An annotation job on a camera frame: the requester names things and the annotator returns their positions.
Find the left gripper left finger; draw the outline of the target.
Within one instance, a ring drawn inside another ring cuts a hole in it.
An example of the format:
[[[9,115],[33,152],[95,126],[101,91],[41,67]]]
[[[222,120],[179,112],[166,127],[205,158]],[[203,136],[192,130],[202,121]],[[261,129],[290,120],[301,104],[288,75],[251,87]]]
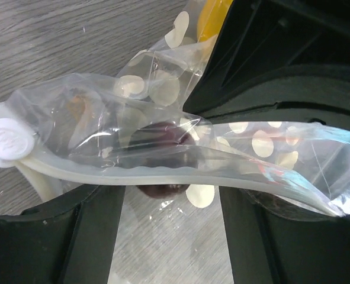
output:
[[[0,283],[107,283],[124,194],[82,185],[0,216]]]

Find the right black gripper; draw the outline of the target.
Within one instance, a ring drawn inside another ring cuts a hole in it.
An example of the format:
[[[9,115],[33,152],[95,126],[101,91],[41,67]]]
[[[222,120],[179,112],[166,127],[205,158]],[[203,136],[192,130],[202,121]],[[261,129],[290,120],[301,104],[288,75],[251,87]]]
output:
[[[234,1],[184,111],[350,130],[350,1]]]

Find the clear zip top bag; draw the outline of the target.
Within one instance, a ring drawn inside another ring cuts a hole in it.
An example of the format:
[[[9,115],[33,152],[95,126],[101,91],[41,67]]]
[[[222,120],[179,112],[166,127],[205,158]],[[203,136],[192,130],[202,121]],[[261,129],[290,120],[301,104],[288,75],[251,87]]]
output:
[[[235,283],[350,283],[350,1],[191,1],[117,77],[0,103],[0,283],[107,283],[125,189],[221,197]]]

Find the small dark purple fake fruit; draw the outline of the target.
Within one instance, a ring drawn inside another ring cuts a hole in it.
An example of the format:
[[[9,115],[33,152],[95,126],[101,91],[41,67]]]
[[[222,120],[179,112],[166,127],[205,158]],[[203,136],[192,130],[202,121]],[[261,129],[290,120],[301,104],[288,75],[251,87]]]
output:
[[[163,121],[136,130],[130,137],[127,151],[142,154],[146,167],[193,167],[198,165],[195,154],[176,151],[179,146],[194,145],[191,134],[174,122]]]

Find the yellow green fake mango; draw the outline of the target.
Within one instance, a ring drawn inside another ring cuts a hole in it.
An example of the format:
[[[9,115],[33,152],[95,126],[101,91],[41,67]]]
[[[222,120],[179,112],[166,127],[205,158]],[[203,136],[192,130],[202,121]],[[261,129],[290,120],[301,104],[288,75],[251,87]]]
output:
[[[198,42],[218,35],[233,0],[207,0],[197,22]]]

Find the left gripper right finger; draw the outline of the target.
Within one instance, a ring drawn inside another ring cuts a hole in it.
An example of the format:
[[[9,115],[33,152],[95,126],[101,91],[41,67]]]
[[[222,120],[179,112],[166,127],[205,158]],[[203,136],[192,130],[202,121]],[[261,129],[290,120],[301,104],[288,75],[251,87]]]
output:
[[[350,283],[350,215],[304,222],[220,188],[234,283]]]

